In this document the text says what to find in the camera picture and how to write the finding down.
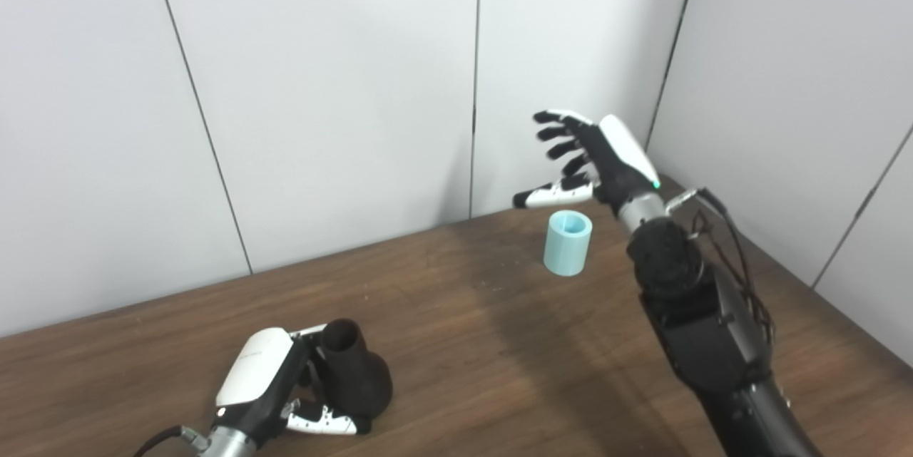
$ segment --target black cable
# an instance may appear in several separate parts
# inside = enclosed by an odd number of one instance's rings
[[[174,425],[173,427],[166,428],[153,437],[150,437],[149,441],[146,441],[146,443],[143,443],[143,446],[141,446],[140,450],[137,450],[136,453],[133,454],[133,457],[141,457],[141,455],[147,453],[147,451],[149,451],[152,447],[158,443],[162,443],[162,441],[165,441],[167,438],[180,437],[180,431],[182,431],[182,427],[180,427],[180,425]]]
[[[757,292],[754,288],[754,279],[751,277],[748,260],[745,257],[745,250],[741,245],[740,233],[736,229],[736,224],[733,221],[733,217],[730,216],[730,213],[726,209],[726,206],[720,201],[720,198],[717,198],[713,193],[710,193],[710,190],[707,188],[701,188],[698,190],[699,200],[705,201],[705,204],[710,207],[711,210],[717,212],[717,214],[726,222],[726,226],[730,231],[730,234],[733,236],[733,243],[736,247],[736,252],[739,253],[739,261],[741,265],[741,273],[736,272],[735,266],[730,262],[726,257],[720,243],[717,242],[716,238],[713,237],[711,232],[710,221],[707,220],[707,216],[704,215],[703,211],[698,211],[695,214],[693,220],[691,220],[691,232],[695,234],[707,234],[710,243],[713,245],[714,250],[717,250],[717,255],[720,256],[720,261],[723,262],[723,265],[726,266],[728,271],[733,275],[735,281],[743,288],[743,297],[746,304],[748,304],[749,310],[754,320],[764,331],[764,339],[767,340],[768,344],[773,345],[774,338],[776,337],[776,326],[773,323],[773,319],[770,318],[770,312],[767,310],[764,302],[760,300],[757,295]]]

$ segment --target table surface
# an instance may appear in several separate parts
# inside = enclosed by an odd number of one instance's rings
[[[723,455],[641,311],[625,234],[606,207],[578,209],[594,230],[573,278],[541,264],[550,212],[506,211],[0,339],[0,450],[121,457],[160,428],[203,430],[251,334],[351,317],[394,377],[374,432],[288,432],[258,455]],[[749,256],[812,440],[831,457],[913,455],[913,370]]]

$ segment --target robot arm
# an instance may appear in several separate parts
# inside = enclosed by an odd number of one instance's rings
[[[328,333],[332,346],[327,344]],[[311,384],[311,364],[322,382],[322,401],[291,399],[295,386]],[[152,437],[134,457],[168,437],[182,438],[199,457],[252,457],[285,428],[308,434],[366,434],[371,419],[384,411],[391,396],[389,369],[381,357],[367,351],[352,320],[294,332],[265,328],[248,338],[216,394],[208,436],[172,427]]]
[[[570,136],[548,152],[549,158],[581,151],[565,165],[563,173],[570,177],[564,181],[578,177],[587,163],[596,169],[597,177],[585,180],[630,234],[627,253],[641,286],[643,310],[727,455],[820,457],[773,379],[769,320],[750,281],[739,288],[733,276],[706,262],[691,236],[669,216],[687,197],[703,197],[720,211],[718,200],[707,190],[690,191],[666,209],[656,193],[656,169],[617,117],[606,116],[596,125],[573,112],[548,110],[536,113],[534,120],[551,124],[539,131],[539,139]],[[514,204],[567,203],[566,191],[561,183],[547,185],[516,195]]]

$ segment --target black cup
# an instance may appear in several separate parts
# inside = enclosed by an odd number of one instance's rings
[[[340,318],[327,324],[320,333],[320,353],[323,359],[314,364],[330,408],[373,419],[390,405],[394,396],[390,369],[384,359],[368,351],[354,321]]]

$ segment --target light blue cup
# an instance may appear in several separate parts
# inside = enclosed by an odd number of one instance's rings
[[[545,268],[565,277],[583,271],[591,233],[593,221],[583,213],[570,210],[552,213],[549,232],[545,235]]]

